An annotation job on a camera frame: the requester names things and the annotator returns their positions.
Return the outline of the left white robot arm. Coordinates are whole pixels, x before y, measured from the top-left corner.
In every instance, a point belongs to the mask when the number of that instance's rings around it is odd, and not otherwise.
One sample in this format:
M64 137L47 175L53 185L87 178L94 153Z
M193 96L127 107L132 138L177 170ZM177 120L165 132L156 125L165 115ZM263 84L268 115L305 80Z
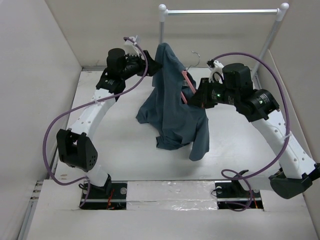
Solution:
M121 48L111 49L106 59L107 67L95 86L93 103L84 108L67 130L61 129L56 135L60 161L85 172L95 194L103 199L112 191L107 183L110 176L97 163L98 152L92 139L107 111L124 92L125 81L135 75L152 77L162 68L162 64L152 59L148 51L143 53L129 54Z

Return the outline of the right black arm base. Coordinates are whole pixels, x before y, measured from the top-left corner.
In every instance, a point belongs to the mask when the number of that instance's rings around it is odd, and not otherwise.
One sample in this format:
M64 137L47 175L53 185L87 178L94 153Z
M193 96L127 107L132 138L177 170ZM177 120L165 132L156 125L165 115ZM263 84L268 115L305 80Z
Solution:
M216 180L210 195L216 198L219 210L231 210L243 212L249 209L262 210L264 208L261 193L247 188L249 181L241 177L248 170L234 171L223 169L221 171L224 180Z

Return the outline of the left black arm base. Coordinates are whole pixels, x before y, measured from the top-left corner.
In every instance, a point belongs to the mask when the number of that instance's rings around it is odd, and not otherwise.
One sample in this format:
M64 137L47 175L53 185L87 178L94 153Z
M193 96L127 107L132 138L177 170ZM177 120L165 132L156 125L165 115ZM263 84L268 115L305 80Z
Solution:
M79 207L82 210L126 210L127 209L127 181L113 181L109 175L102 187L88 183L78 184L81 189Z

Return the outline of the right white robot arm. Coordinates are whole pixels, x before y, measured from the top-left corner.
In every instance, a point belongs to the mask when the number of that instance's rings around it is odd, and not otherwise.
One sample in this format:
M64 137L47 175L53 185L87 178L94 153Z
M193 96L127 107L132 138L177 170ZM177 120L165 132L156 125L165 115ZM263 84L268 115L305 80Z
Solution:
M264 137L276 155L277 172L266 169L253 175L239 173L231 191L242 197L249 190L274 191L283 199L305 192L320 177L320 165L304 151L295 136L287 131L287 123L274 96L265 89L255 89L250 69L242 63L223 65L209 60L209 77L200 80L190 105L209 109L218 104L234 106Z

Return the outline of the blue t shirt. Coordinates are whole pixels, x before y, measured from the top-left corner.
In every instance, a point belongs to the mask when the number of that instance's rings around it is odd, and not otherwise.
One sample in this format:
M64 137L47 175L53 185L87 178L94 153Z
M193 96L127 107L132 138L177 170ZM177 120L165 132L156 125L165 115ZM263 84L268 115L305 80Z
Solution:
M172 151L192 144L189 159L199 161L210 149L206 111L183 102L182 96L190 100L193 92L184 85L182 72L186 68L169 44L158 45L155 61L162 68L153 76L153 91L138 110L136 119L158 131L158 149Z

